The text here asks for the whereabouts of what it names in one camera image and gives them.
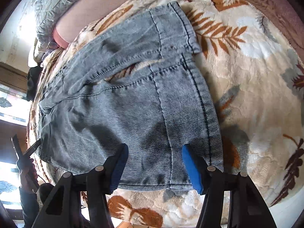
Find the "person's left hand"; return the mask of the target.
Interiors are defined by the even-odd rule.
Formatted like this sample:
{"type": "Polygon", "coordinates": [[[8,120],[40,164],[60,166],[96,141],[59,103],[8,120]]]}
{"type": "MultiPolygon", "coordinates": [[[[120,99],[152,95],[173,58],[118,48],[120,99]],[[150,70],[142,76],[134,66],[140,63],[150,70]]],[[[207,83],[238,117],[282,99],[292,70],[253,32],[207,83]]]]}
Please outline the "person's left hand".
{"type": "Polygon", "coordinates": [[[31,187],[31,183],[28,180],[28,173],[30,172],[33,177],[35,182],[37,183],[37,178],[38,178],[38,174],[34,165],[34,159],[30,158],[29,160],[30,164],[27,167],[24,167],[23,169],[20,169],[20,187],[19,189],[22,190],[23,192],[29,193],[29,194],[33,194],[33,190],[31,187]]]}

